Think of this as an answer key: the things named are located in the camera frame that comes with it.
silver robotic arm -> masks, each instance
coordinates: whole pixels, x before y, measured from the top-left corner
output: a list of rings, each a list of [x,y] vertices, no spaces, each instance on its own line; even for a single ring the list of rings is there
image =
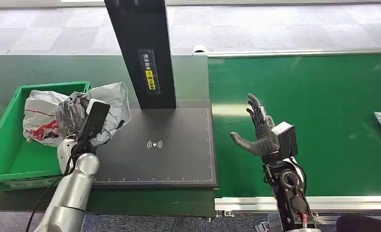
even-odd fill
[[[306,175],[297,164],[297,143],[294,126],[282,122],[275,126],[272,117],[252,94],[246,109],[256,132],[254,142],[236,132],[230,136],[235,144],[262,158],[264,182],[276,198],[280,224],[284,232],[321,232],[317,229],[306,200]]]
[[[58,147],[59,157],[70,157],[74,139],[65,139]],[[63,177],[35,232],[79,232],[85,215],[94,175],[100,162],[92,153],[84,153],[76,160],[74,170]]]
[[[90,140],[102,132],[109,108],[110,105],[106,103],[94,102],[91,113],[87,116],[82,128],[78,129],[79,132],[65,138],[59,144],[57,158],[63,174],[62,179],[35,232],[79,232],[81,230],[94,176],[100,166]],[[61,115],[63,123],[59,123],[59,128],[73,130],[75,128],[73,117],[76,111],[69,107],[64,108],[63,112],[66,114]],[[34,213],[35,211],[31,214],[26,232],[29,231]]]

green plastic crate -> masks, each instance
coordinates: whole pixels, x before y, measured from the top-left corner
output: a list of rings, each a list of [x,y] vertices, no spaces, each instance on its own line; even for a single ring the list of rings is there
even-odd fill
[[[15,91],[0,120],[0,190],[47,186],[61,174],[57,149],[38,142],[27,143],[23,136],[24,105],[31,90],[70,95],[89,88],[89,82],[82,81],[21,86]]]

robotic hand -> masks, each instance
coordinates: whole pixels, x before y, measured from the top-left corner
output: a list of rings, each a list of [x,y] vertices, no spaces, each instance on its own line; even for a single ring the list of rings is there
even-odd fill
[[[264,182],[271,186],[276,198],[283,231],[320,232],[306,200],[305,173],[294,159],[297,155],[294,126],[286,122],[275,126],[259,100],[252,94],[248,98],[252,109],[246,110],[255,127],[256,141],[248,141],[231,132],[233,142],[262,158]]]

cable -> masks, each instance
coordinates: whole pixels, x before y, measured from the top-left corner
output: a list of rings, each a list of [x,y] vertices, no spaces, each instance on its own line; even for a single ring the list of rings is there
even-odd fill
[[[31,222],[32,222],[32,218],[34,217],[34,214],[35,212],[37,211],[37,208],[40,206],[40,203],[42,201],[42,199],[44,198],[45,194],[48,192],[49,188],[52,187],[56,182],[58,182],[60,179],[62,178],[62,176],[58,177],[54,182],[51,183],[50,186],[48,186],[45,191],[42,193],[41,197],[38,199],[37,201],[37,204],[35,205],[34,207],[34,210],[32,211],[31,213],[31,217],[29,218],[28,220],[28,224],[27,224],[27,228],[26,228],[26,232],[29,231],[29,227],[31,226]]]
[[[307,190],[307,176],[306,176],[306,172],[305,170],[300,167],[294,160],[292,157],[289,158],[290,159],[290,162],[292,162],[292,164],[294,164],[296,167],[298,167],[302,172],[303,172],[303,192],[304,192],[304,195],[306,195],[306,190]]]
[[[31,222],[32,222],[32,218],[34,217],[35,215],[35,212],[37,211],[38,207],[40,206],[40,203],[41,201],[43,200],[45,194],[48,192],[49,188],[52,187],[54,184],[56,184],[59,180],[61,180],[62,178],[66,177],[67,175],[71,174],[73,172],[73,168],[69,171],[69,167],[70,167],[70,163],[71,163],[71,160],[73,159],[74,155],[71,154],[71,156],[68,158],[68,161],[67,161],[67,166],[65,168],[65,171],[64,171],[64,174],[62,174],[61,176],[59,176],[54,182],[52,182],[50,184],[50,186],[48,186],[44,192],[41,194],[40,198],[38,199],[37,201],[37,204],[35,205],[34,207],[34,210],[32,211],[31,213],[31,217],[29,218],[28,220],[28,224],[27,224],[27,228],[25,230],[25,232],[29,232],[29,227],[31,226]]]

warning label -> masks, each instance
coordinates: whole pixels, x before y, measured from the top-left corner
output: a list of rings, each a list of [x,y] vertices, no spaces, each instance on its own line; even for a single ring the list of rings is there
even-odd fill
[[[154,90],[155,89],[155,81],[153,79],[152,71],[145,71],[145,76],[147,77],[149,89]]]

